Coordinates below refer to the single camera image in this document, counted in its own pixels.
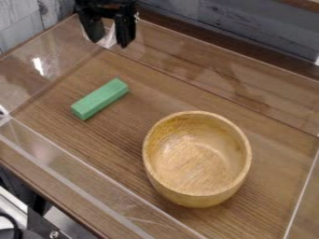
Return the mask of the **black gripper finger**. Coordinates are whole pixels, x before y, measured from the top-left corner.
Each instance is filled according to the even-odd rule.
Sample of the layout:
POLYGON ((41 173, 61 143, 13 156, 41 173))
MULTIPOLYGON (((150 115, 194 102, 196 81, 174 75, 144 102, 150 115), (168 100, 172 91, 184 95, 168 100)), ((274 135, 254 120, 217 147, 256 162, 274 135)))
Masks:
POLYGON ((124 49, 136 38, 136 13, 118 13, 114 26, 117 45, 124 49))
POLYGON ((78 18, 88 39, 97 43, 105 35, 101 18, 84 12, 78 13, 78 18))

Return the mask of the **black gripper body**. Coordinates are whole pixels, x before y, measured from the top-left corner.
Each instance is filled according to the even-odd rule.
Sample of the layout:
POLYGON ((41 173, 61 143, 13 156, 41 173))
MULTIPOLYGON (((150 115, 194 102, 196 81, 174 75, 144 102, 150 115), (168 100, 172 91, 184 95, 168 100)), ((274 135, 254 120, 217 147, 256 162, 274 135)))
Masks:
POLYGON ((113 19, 117 15, 138 20, 137 0, 74 0, 74 10, 84 21, 113 19))

